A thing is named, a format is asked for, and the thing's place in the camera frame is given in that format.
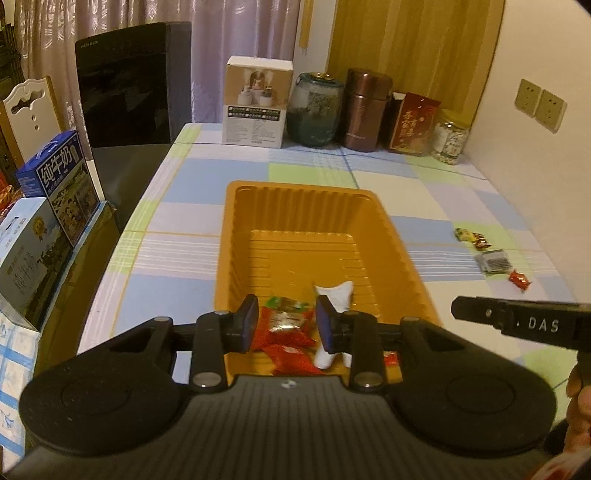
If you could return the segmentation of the person's right hand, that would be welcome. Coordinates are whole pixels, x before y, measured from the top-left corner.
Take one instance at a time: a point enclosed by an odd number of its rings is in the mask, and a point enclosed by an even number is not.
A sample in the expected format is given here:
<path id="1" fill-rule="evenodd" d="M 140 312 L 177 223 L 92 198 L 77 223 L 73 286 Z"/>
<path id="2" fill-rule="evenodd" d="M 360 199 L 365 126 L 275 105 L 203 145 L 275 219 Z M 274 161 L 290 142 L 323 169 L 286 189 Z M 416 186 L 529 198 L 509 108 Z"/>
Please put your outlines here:
<path id="1" fill-rule="evenodd" d="M 566 395 L 570 399 L 566 420 L 568 423 L 565 436 L 565 451 L 575 451 L 590 446 L 591 427 L 591 390 L 583 386 L 579 365 L 576 365 L 569 376 Z"/>

